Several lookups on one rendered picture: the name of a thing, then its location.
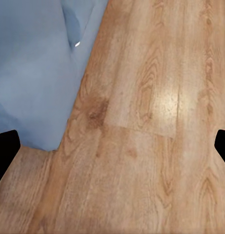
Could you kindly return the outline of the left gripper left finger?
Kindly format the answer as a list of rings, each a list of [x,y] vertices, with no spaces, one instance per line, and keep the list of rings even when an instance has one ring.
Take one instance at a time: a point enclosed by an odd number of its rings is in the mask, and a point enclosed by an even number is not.
[[[19,149],[20,140],[16,130],[0,134],[0,180]]]

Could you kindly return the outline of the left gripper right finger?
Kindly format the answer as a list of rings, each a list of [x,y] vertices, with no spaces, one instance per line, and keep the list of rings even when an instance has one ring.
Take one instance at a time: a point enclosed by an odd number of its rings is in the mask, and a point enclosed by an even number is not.
[[[215,139],[215,148],[225,161],[225,131],[224,130],[218,130],[218,133],[216,135]]]

